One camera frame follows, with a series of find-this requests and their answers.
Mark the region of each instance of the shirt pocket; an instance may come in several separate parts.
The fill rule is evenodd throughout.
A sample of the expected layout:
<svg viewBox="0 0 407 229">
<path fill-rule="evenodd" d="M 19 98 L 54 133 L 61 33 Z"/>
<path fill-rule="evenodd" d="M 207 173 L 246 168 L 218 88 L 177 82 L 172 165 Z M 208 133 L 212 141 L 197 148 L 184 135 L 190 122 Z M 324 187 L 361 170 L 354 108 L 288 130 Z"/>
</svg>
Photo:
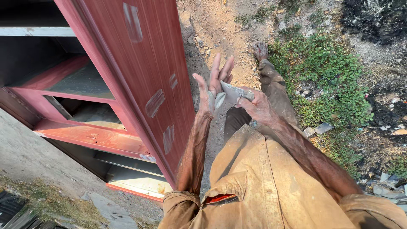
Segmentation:
<svg viewBox="0 0 407 229">
<path fill-rule="evenodd" d="M 209 203 L 238 198 L 243 201 L 246 193 L 247 170 L 234 172 L 222 177 L 215 185 L 205 193 L 201 202 L 201 209 Z"/>
</svg>

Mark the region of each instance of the man's right hand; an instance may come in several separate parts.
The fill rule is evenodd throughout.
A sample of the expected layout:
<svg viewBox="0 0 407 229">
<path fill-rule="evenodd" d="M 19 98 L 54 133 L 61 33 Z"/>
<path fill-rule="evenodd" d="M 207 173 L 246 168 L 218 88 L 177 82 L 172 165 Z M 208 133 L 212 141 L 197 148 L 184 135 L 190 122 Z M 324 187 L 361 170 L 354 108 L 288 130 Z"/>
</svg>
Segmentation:
<svg viewBox="0 0 407 229">
<path fill-rule="evenodd" d="M 254 93 L 254 99 L 250 102 L 245 98 L 239 97 L 237 99 L 236 107 L 243 107 L 258 123 L 272 127 L 278 120 L 278 114 L 271 107 L 267 96 L 263 92 L 248 87 L 240 88 L 252 91 Z"/>
</svg>

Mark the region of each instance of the tan shirt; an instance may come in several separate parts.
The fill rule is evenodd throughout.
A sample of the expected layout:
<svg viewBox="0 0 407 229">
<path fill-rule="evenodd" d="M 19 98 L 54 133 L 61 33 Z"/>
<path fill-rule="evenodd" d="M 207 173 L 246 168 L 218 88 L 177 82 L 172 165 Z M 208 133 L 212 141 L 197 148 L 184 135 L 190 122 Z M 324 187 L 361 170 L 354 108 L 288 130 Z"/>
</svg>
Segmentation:
<svg viewBox="0 0 407 229">
<path fill-rule="evenodd" d="M 407 229 L 405 213 L 383 198 L 355 194 L 337 204 L 282 146 L 248 125 L 219 152 L 210 185 L 202 201 L 190 192 L 167 193 L 158 228 L 342 229 L 373 223 Z M 236 197 L 204 204 L 220 194 Z"/>
</svg>

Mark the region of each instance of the shirt sleeve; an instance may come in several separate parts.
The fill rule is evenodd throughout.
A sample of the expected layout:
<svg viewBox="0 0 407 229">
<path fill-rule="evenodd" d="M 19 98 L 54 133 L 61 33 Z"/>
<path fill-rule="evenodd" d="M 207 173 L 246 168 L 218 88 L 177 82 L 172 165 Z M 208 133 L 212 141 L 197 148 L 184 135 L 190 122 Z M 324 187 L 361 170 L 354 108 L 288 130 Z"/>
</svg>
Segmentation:
<svg viewBox="0 0 407 229">
<path fill-rule="evenodd" d="M 200 198 L 187 191 L 173 191 L 164 196 L 164 217 L 158 229 L 188 228 L 198 214 Z"/>
<path fill-rule="evenodd" d="M 358 229 L 407 229 L 404 211 L 384 198 L 350 194 L 341 199 L 339 206 Z"/>
</svg>

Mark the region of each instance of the forearm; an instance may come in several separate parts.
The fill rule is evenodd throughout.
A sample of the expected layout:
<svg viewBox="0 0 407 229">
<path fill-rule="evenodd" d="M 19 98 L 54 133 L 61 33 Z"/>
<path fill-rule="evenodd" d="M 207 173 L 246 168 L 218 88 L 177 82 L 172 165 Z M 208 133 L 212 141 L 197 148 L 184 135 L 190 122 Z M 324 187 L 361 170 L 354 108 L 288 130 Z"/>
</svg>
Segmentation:
<svg viewBox="0 0 407 229">
<path fill-rule="evenodd" d="M 282 146 L 303 170 L 318 180 L 337 202 L 348 194 L 363 193 L 345 170 L 314 147 L 284 118 L 279 117 L 267 126 L 274 130 Z"/>
<path fill-rule="evenodd" d="M 177 191 L 189 191 L 199 195 L 211 120 L 209 115 L 199 111 L 195 116 L 185 153 L 178 168 Z"/>
</svg>

